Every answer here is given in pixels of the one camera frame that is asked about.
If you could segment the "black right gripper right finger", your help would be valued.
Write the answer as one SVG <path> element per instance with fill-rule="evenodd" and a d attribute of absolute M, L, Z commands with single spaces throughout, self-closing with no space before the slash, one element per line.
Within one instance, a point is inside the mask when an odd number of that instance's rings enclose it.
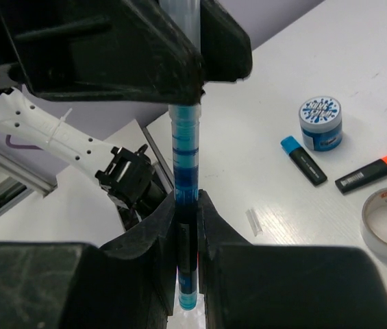
<path fill-rule="evenodd" d="M 208 328 L 387 328 L 387 292 L 356 247 L 254 245 L 199 193 Z"/>

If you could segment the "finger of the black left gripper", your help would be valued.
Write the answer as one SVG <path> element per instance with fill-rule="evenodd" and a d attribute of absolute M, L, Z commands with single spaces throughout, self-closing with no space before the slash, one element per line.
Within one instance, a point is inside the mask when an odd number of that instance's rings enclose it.
<path fill-rule="evenodd" d="M 194 105 L 201 55 L 155 1 L 0 1 L 29 92 Z"/>
<path fill-rule="evenodd" d="M 252 71 L 248 33 L 219 1 L 201 1 L 201 55 L 206 82 L 236 82 Z"/>

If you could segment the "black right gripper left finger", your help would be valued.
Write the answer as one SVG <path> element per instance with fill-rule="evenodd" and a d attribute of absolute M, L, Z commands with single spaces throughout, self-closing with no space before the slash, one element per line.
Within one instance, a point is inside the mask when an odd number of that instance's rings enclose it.
<path fill-rule="evenodd" d="M 174 199 L 101 247 L 0 242 L 0 328 L 165 328 Z"/>

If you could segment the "clear pen cap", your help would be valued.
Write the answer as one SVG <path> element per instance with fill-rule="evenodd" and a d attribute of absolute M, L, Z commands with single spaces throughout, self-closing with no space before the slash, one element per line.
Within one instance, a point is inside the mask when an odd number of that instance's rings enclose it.
<path fill-rule="evenodd" d="M 247 220 L 249 222 L 253 235 L 257 236 L 263 233 L 262 225 L 260 223 L 257 212 L 253 208 L 250 208 L 246 211 L 245 214 L 247 216 Z"/>
<path fill-rule="evenodd" d="M 158 1 L 162 10 L 173 21 L 172 26 L 181 31 L 180 38 L 186 37 L 190 41 L 190 48 L 201 56 L 201 2 L 200 0 L 161 0 Z M 169 52 L 181 53 L 187 50 L 181 41 L 168 44 Z"/>

